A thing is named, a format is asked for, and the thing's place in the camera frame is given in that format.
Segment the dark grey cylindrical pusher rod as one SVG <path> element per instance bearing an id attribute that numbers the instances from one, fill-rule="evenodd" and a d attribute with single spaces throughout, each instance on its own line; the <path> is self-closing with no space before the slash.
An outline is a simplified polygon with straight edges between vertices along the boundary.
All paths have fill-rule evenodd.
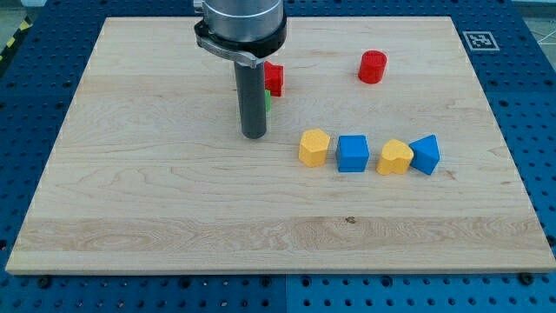
<path id="1" fill-rule="evenodd" d="M 260 138 L 267 131 L 264 65 L 234 66 L 242 134 L 250 139 Z"/>

